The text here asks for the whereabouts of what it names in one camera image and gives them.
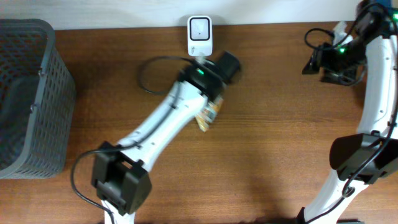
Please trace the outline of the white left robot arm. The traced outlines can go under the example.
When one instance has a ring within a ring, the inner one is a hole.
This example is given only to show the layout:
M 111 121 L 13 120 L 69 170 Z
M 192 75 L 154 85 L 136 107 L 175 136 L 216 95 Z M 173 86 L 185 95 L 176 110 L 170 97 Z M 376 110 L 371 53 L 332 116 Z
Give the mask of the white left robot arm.
M 149 173 L 162 151 L 191 121 L 206 132 L 223 103 L 223 92 L 241 70 L 223 52 L 217 61 L 192 60 L 179 72 L 164 101 L 133 132 L 95 155 L 91 184 L 101 200 L 105 223 L 134 223 L 152 190 Z

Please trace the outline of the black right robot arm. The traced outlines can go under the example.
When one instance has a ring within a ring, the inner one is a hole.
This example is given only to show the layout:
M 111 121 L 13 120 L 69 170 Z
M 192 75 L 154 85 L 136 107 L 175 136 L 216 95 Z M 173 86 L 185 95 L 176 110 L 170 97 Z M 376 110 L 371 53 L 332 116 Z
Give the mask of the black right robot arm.
M 352 25 L 339 22 L 328 35 L 302 72 L 343 86 L 365 82 L 363 113 L 354 135 L 334 140 L 328 178 L 296 223 L 339 223 L 358 194 L 397 171 L 397 7 L 361 1 Z

